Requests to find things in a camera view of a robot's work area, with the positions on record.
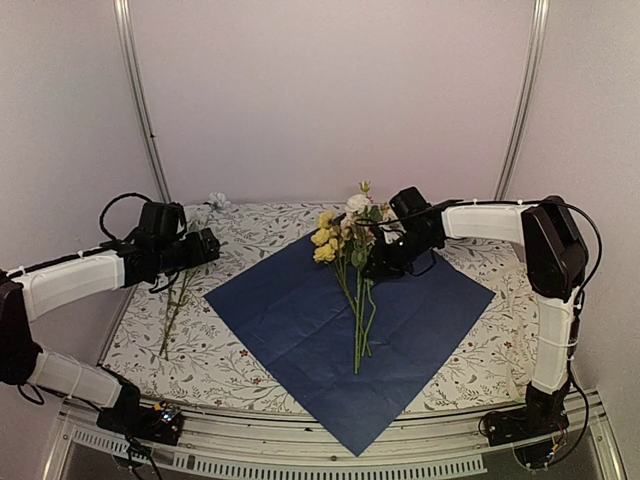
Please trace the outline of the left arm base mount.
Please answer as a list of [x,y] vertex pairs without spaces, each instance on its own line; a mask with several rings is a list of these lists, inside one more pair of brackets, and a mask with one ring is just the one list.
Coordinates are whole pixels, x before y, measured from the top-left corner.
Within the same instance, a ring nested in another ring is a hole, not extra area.
[[177,446],[184,416],[179,408],[166,402],[148,407],[138,400],[118,400],[112,408],[102,408],[96,424],[99,428],[139,440]]

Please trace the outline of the dark navy tissue paper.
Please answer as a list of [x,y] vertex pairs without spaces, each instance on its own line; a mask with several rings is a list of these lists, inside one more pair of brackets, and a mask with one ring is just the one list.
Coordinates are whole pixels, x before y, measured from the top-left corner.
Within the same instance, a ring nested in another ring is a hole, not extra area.
[[424,389],[493,300],[439,256],[377,284],[372,354],[355,357],[353,311],[303,237],[211,290],[207,302],[294,400],[354,455]]

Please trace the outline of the yellow fake flower stems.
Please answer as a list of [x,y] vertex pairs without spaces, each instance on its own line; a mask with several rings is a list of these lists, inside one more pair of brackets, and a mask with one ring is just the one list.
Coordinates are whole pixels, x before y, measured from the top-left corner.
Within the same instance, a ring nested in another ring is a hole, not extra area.
[[356,290],[356,272],[352,266],[345,264],[348,238],[342,227],[345,216],[346,213],[337,215],[333,211],[321,213],[311,242],[314,245],[313,261],[329,265],[333,269],[354,317],[352,296]]

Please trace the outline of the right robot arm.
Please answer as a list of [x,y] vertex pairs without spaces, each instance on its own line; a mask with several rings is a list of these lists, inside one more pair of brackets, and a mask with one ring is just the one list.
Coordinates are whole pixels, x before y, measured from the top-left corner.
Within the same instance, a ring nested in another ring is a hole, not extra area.
[[537,436],[563,408],[579,332],[589,253],[573,216],[557,195],[528,201],[447,200],[428,203],[414,187],[390,202],[394,218],[358,219],[374,237],[365,274],[398,277],[423,253],[454,239],[509,242],[524,250],[526,274],[539,306],[538,353],[517,427]]

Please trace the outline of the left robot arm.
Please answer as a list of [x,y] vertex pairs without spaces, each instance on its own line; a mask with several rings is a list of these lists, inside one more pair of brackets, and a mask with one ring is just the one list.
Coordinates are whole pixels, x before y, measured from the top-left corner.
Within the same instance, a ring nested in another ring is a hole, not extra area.
[[136,227],[124,238],[107,232],[98,247],[1,274],[1,381],[29,385],[109,409],[128,434],[148,426],[148,412],[133,399],[136,387],[99,367],[39,345],[32,323],[50,311],[94,294],[140,283],[153,286],[160,276],[178,275],[219,257],[212,231],[191,231],[182,205],[145,200]]

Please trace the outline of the white fake flower stems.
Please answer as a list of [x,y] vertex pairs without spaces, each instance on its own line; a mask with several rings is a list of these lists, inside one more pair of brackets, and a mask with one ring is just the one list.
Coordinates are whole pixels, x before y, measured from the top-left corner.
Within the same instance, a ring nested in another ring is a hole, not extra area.
[[359,183],[359,192],[346,202],[345,213],[350,230],[351,250],[349,261],[356,271],[356,293],[354,297],[354,373],[358,374],[361,362],[365,357],[372,356],[370,346],[370,332],[377,313],[377,306],[373,300],[373,281],[364,276],[364,269],[369,260],[370,251],[375,243],[375,236],[371,232],[371,223],[376,220],[371,217],[375,205],[371,197],[371,182]]

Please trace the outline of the pale blue fake flower stems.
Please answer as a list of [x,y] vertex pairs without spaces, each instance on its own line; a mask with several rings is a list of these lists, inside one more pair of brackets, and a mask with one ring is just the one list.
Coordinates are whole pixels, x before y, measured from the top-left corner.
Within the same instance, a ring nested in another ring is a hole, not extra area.
[[211,193],[208,199],[201,205],[186,209],[186,234],[184,240],[188,247],[185,269],[182,273],[176,273],[168,287],[164,325],[159,356],[169,359],[169,347],[173,339],[175,321],[189,301],[188,287],[194,279],[197,269],[204,264],[219,258],[220,242],[208,228],[216,211],[221,211],[230,206],[231,202],[221,192]]

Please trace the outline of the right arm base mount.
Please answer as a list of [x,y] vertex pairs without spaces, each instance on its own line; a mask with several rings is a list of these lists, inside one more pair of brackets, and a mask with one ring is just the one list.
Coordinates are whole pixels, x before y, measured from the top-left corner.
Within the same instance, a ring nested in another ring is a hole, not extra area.
[[515,450],[518,463],[529,470],[541,470],[558,463],[565,445],[569,420],[564,401],[527,400],[511,410],[490,411],[478,423],[478,431],[490,446],[513,444],[547,436],[538,443]]

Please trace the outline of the pink fake flower stems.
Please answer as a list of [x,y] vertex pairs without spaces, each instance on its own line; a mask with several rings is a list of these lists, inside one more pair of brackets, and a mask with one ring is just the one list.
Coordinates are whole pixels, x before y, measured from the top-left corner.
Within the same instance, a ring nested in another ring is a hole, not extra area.
[[364,276],[364,269],[373,247],[385,243],[387,237],[383,232],[382,239],[378,240],[374,227],[380,222],[392,221],[396,216],[388,203],[375,203],[368,194],[363,193],[347,200],[345,213],[342,223],[343,232],[348,234],[345,264],[352,266],[356,272],[352,305],[355,316],[355,370],[358,371],[361,360],[371,355],[369,332],[377,310],[372,295],[374,282]]

